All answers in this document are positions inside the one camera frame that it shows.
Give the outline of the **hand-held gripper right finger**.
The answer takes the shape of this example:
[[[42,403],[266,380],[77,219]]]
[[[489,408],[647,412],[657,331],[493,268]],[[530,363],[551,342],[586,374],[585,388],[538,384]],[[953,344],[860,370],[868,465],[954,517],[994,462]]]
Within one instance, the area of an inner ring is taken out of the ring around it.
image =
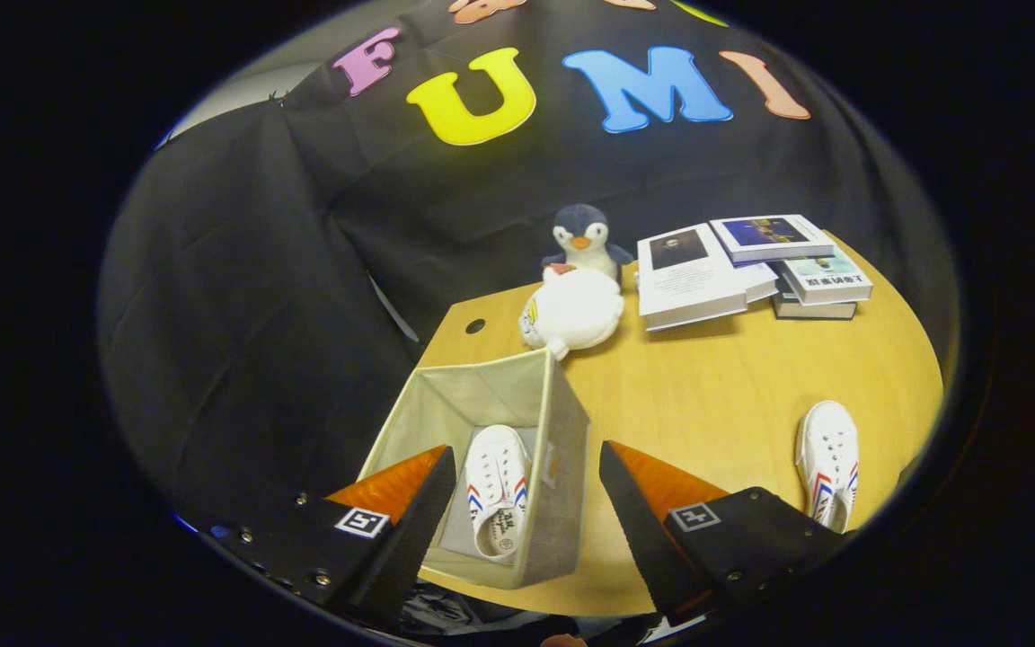
[[[727,492],[612,439],[598,473],[650,599],[673,624],[770,598],[845,545],[768,489]]]

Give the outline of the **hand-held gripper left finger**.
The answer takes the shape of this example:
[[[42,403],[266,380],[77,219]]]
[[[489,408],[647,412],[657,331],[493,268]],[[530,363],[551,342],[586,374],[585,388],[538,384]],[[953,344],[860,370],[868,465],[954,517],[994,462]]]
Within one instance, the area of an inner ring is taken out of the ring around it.
[[[325,497],[288,494],[202,532],[293,597],[352,623],[395,629],[455,491],[455,451],[438,445]]]

